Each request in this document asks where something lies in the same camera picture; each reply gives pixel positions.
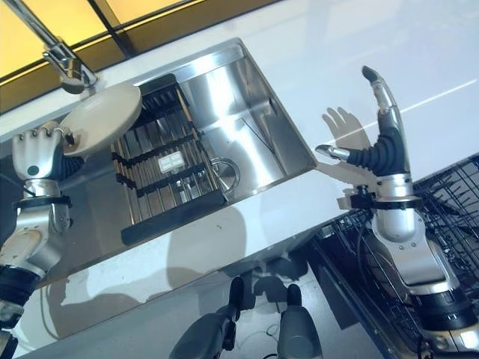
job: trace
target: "robotic arm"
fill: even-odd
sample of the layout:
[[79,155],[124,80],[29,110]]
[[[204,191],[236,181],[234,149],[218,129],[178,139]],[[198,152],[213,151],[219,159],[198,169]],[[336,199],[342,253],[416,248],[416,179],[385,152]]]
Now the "robotic arm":
[[[30,295],[61,258],[71,220],[70,199],[61,195],[58,181],[83,164],[82,158],[64,157],[68,143],[73,136],[55,122],[13,138],[13,166],[28,192],[13,205],[16,228],[0,250],[0,329],[15,327]],[[11,358],[16,344],[0,330],[1,359]]]
[[351,198],[353,208],[373,210],[371,247],[392,264],[421,320],[422,334],[435,352],[479,352],[479,324],[472,305],[441,251],[426,238],[416,209],[399,109],[384,79],[369,67],[362,73],[377,99],[379,137],[365,150],[320,145],[316,151],[367,168],[377,178]]
[[[218,359],[222,350],[231,351],[236,338],[245,284],[235,277],[228,305],[208,313],[191,324],[170,353],[169,359]],[[322,359],[320,339],[308,310],[302,306],[296,284],[287,289],[287,309],[281,314],[278,359]]]

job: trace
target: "sink basin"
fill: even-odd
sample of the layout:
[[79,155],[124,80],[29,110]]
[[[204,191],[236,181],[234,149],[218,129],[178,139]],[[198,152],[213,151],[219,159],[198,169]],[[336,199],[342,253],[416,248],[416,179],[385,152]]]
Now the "sink basin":
[[[167,74],[175,76],[183,92],[226,205],[314,168],[314,157],[240,40],[145,74],[136,85],[146,96]],[[3,159],[2,171],[8,166],[11,159]],[[64,255],[47,280],[125,251],[120,232],[132,224],[109,148],[90,157],[61,189],[71,197],[74,225]],[[15,194],[12,200],[21,195],[8,185],[1,187],[2,197],[4,191]],[[12,223],[11,211],[1,211],[1,225],[13,228]],[[1,235],[5,240],[7,234]]]
[[218,169],[228,201],[249,197],[314,167],[301,136],[241,43],[230,43],[190,66],[198,63],[210,68],[191,78],[177,78],[203,133],[203,145],[212,162],[219,163],[213,168]]

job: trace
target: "dish rack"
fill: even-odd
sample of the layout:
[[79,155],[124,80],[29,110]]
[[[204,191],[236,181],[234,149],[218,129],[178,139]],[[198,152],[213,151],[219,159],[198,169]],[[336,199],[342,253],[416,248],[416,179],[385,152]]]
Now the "dish rack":
[[[444,251],[479,314],[479,155],[417,182],[415,193],[424,199],[427,237]],[[372,235],[369,218],[364,210],[351,211],[322,226],[310,245],[336,282],[344,282],[343,294],[385,357],[416,358],[418,317],[391,269],[363,240]]]
[[125,245],[158,236],[225,203],[175,77],[163,76],[154,90],[141,88],[141,95],[135,125],[110,145],[132,224],[121,232]]

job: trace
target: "faucet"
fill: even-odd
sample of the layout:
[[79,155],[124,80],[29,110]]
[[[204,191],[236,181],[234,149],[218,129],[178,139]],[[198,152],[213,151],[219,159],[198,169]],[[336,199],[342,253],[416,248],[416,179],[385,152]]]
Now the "faucet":
[[4,0],[8,7],[43,41],[43,58],[59,73],[62,88],[78,94],[93,86],[98,78],[95,73],[60,38],[31,12],[22,0]]

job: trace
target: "kitchen counter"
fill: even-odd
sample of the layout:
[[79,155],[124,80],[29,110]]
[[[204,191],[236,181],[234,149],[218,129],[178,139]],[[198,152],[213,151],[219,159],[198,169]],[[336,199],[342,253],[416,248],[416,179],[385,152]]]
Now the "kitchen counter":
[[[476,1],[285,0],[108,68],[100,77],[105,87],[137,83],[159,67],[239,37],[313,150],[336,138],[351,146],[364,143],[351,121],[330,128],[322,119],[328,107],[353,113],[375,141],[376,103],[361,76],[367,64],[386,79],[401,108],[418,180],[479,151],[478,17]],[[9,111],[0,119],[0,140],[67,113],[78,100],[56,90]],[[318,171],[37,290],[14,330],[17,354],[56,340],[55,321],[72,319],[56,315],[55,307],[84,304],[93,319],[70,323],[70,331],[81,330],[340,215],[338,198],[370,178],[317,159]],[[45,292],[57,295],[46,300]],[[110,300],[95,299],[102,295]]]

